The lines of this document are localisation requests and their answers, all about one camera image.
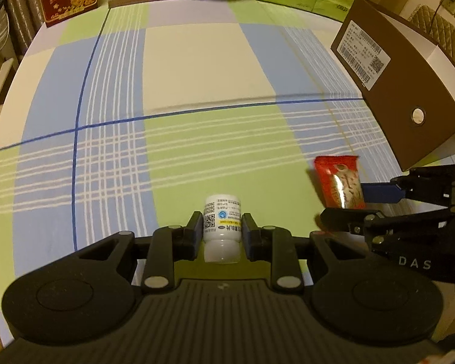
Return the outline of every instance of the white cylindrical bottle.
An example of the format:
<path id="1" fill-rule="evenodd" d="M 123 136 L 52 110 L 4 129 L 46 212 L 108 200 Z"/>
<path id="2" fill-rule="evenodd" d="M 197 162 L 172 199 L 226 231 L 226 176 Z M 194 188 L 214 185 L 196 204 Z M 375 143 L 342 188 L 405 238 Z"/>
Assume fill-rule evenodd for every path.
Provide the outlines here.
<path id="1" fill-rule="evenodd" d="M 237 197 L 215 194 L 204 207 L 204 261 L 238 262 L 241 241 L 241 207 Z"/>

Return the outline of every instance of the table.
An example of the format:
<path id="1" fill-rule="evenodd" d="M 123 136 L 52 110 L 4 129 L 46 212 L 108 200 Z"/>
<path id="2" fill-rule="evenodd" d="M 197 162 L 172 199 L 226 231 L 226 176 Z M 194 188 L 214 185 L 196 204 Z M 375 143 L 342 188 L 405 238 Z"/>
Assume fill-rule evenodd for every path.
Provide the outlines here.
<path id="1" fill-rule="evenodd" d="M 101 0 L 42 27 L 0 118 L 0 300 L 112 233 L 184 225 L 214 193 L 307 236 L 323 209 L 317 155 L 358 154 L 365 182 L 400 175 L 329 49 L 340 25 L 255 0 Z"/>

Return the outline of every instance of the round black disc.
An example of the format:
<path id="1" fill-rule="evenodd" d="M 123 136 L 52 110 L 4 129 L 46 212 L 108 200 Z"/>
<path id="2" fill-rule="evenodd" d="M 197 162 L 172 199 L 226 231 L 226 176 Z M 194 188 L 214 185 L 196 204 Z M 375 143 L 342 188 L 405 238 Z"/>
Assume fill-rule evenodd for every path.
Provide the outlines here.
<path id="1" fill-rule="evenodd" d="M 103 261 L 68 259 L 17 279 L 2 310 L 14 336 L 66 345 L 97 338 L 129 315 L 130 283 Z"/>
<path id="2" fill-rule="evenodd" d="M 443 310 L 438 288 L 416 272 L 367 260 L 344 261 L 312 289 L 312 305 L 336 332 L 373 345 L 428 337 Z"/>

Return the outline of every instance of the screw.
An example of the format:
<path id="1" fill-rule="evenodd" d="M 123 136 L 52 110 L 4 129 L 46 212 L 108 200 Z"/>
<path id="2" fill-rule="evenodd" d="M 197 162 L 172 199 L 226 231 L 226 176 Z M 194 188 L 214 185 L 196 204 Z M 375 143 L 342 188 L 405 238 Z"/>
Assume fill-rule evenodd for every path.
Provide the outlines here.
<path id="1" fill-rule="evenodd" d="M 378 235 L 377 237 L 374 237 L 372 239 L 372 242 L 373 242 L 373 244 L 376 244 L 376 245 L 382 244 L 384 242 L 384 237 Z"/>
<path id="2" fill-rule="evenodd" d="M 148 277 L 143 283 L 151 289 L 161 289 L 168 285 L 168 279 L 166 277 Z"/>
<path id="3" fill-rule="evenodd" d="M 277 285 L 284 289 L 294 289 L 302 284 L 302 281 L 293 276 L 280 277 L 277 280 Z"/>

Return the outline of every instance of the curtain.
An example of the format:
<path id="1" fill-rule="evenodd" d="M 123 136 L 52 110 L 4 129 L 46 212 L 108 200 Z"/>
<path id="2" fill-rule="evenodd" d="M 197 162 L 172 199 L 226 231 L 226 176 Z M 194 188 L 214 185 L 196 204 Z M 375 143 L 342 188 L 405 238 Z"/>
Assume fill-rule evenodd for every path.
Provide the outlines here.
<path id="1" fill-rule="evenodd" d="M 44 22 L 40 0 L 7 0 L 8 17 L 24 54 Z"/>

